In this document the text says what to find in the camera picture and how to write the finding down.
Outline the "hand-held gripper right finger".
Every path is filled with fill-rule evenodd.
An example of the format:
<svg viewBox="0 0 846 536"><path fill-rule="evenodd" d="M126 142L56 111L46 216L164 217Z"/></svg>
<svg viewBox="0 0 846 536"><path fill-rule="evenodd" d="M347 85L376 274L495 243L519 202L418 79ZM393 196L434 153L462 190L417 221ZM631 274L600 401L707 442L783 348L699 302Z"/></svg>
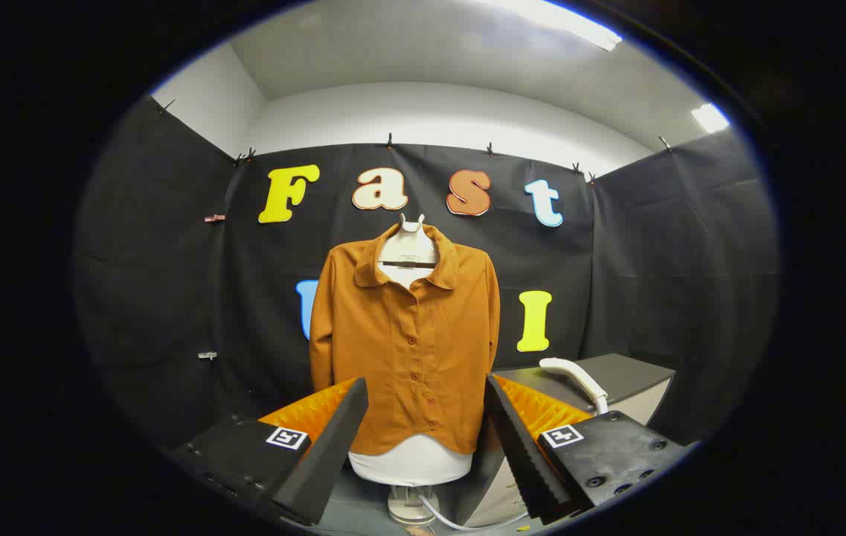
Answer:
<svg viewBox="0 0 846 536"><path fill-rule="evenodd" d="M531 518L605 508L685 460L691 447L617 410L579 410L517 381L485 380L490 417Z"/></svg>

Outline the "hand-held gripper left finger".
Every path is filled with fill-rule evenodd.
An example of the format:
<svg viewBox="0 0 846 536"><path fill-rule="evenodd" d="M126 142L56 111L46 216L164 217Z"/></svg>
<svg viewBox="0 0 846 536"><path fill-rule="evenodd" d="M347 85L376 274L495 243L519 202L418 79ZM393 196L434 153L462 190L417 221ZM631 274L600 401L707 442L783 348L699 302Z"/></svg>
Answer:
<svg viewBox="0 0 846 536"><path fill-rule="evenodd" d="M170 452L206 488L269 521L321 521L365 412L365 379L342 381L266 416L233 415Z"/></svg>

